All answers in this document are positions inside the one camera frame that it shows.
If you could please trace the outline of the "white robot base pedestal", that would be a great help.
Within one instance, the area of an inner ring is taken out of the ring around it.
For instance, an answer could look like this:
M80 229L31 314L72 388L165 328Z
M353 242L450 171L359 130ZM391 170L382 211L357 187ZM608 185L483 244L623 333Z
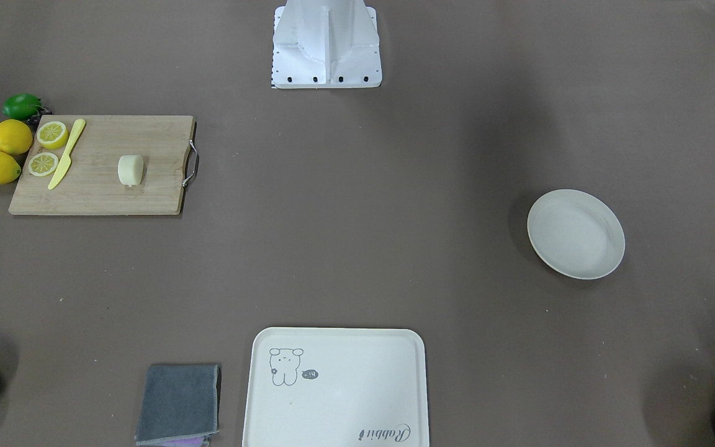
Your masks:
M381 85L377 12L365 2L287 1L273 18L273 88Z

